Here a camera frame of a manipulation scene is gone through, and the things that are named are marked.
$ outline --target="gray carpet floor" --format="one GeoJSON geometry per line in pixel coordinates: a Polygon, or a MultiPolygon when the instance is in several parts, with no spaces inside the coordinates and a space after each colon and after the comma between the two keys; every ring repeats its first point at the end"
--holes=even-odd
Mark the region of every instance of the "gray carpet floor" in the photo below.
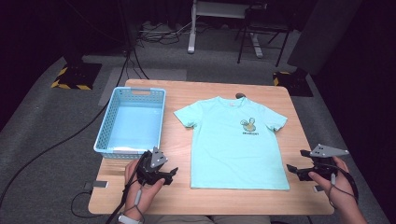
{"type": "MultiPolygon", "coordinates": [[[[286,64],[298,39],[297,32],[290,36],[278,68],[275,67],[277,49],[264,49],[263,59],[255,57],[252,49],[245,48],[242,62],[236,63],[239,40],[235,30],[208,29],[199,33],[194,54],[187,53],[188,35],[171,45],[138,43],[136,53],[144,70],[153,79],[173,79],[219,83],[274,85],[275,71],[292,72],[286,64]]],[[[263,43],[268,37],[260,36],[263,43]]],[[[121,52],[98,52],[83,58],[85,63],[102,63],[92,91],[64,90],[50,87],[65,65],[64,59],[53,64],[30,89],[7,126],[0,132],[0,190],[22,166],[44,150],[76,133],[87,125],[102,109],[109,90],[115,87],[115,74],[124,63],[121,52]]],[[[128,65],[126,78],[138,78],[134,57],[128,65]]],[[[347,149],[332,116],[323,103],[310,76],[307,81],[314,97],[291,97],[313,148],[317,144],[347,149]]],[[[107,216],[83,218],[71,212],[73,198],[86,182],[95,180],[101,156],[93,151],[104,113],[83,132],[49,150],[27,166],[7,191],[0,211],[1,223],[105,223],[107,216]]],[[[370,223],[389,223],[375,197],[367,186],[353,155],[344,157],[354,176],[360,194],[360,207],[370,223]]],[[[89,195],[78,196],[73,209],[82,216],[88,212],[89,195]]],[[[315,224],[339,223],[337,213],[331,216],[312,216],[315,224]]],[[[272,220],[288,223],[309,223],[304,216],[275,216],[272,220]]]]}

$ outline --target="blue plastic basket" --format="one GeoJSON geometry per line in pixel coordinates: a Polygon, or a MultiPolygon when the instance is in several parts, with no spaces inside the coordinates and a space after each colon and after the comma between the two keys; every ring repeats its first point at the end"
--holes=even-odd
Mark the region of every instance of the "blue plastic basket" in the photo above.
{"type": "Polygon", "coordinates": [[[163,89],[114,89],[93,149],[110,159],[138,159],[160,147],[165,108],[163,89]]]}

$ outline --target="light blue t-shirt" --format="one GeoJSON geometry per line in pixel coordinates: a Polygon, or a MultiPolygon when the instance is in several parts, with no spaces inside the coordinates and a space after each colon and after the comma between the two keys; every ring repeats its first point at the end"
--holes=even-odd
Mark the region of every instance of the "light blue t-shirt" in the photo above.
{"type": "Polygon", "coordinates": [[[175,111],[193,128],[191,187],[290,189],[275,131],[287,118],[243,97],[215,97],[175,111]]]}

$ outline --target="black chair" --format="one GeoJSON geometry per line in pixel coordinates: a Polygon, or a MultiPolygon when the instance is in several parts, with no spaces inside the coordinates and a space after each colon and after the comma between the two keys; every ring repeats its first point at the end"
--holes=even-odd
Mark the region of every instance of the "black chair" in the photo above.
{"type": "MultiPolygon", "coordinates": [[[[243,47],[247,46],[245,45],[247,34],[273,35],[267,43],[269,45],[279,34],[282,33],[285,34],[282,47],[275,47],[275,49],[280,49],[280,53],[276,61],[276,67],[279,65],[283,49],[288,41],[289,32],[293,30],[291,25],[293,13],[290,13],[289,10],[285,10],[284,5],[281,3],[282,2],[279,0],[252,1],[250,3],[249,8],[245,10],[243,25],[235,37],[236,40],[241,30],[244,30],[241,47],[239,49],[238,63],[241,61],[243,47]]],[[[262,48],[261,46],[255,45],[249,46],[262,48]]]]}

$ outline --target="wooden tabletop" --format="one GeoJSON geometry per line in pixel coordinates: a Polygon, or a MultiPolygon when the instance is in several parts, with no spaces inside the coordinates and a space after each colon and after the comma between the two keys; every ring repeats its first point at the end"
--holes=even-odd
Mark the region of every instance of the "wooden tabletop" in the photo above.
{"type": "MultiPolygon", "coordinates": [[[[168,158],[162,171],[178,167],[170,186],[163,186],[147,211],[157,215],[329,215],[333,208],[324,192],[315,193],[313,181],[299,181],[286,164],[312,167],[300,155],[310,150],[301,122],[285,88],[204,82],[127,80],[125,86],[166,89],[163,132],[160,149],[168,158]],[[193,129],[186,129],[173,114],[198,100],[216,96],[234,99],[238,92],[286,116],[286,125],[276,133],[290,190],[191,189],[191,140],[193,129]]],[[[89,204],[94,214],[110,214],[120,203],[124,168],[129,161],[103,159],[97,180],[108,181],[105,189],[95,188],[89,204]]]]}

